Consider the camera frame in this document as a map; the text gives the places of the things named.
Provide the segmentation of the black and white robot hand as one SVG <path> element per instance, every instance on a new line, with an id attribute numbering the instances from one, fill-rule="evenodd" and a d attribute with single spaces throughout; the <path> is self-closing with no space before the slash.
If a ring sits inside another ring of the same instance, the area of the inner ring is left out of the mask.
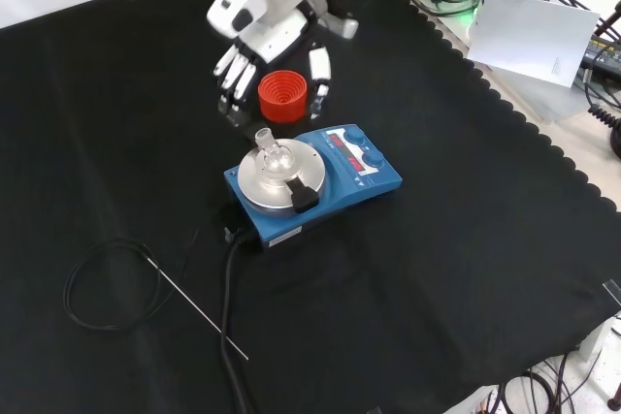
<path id="1" fill-rule="evenodd" d="M 251 121 L 247 96 L 261 72 L 299 44 L 313 22 L 348 40 L 358 29 L 356 20 L 331 14 L 327 0 L 215 0 L 207 20 L 232 41 L 212 74 L 219 85 L 218 110 L 236 128 Z"/>

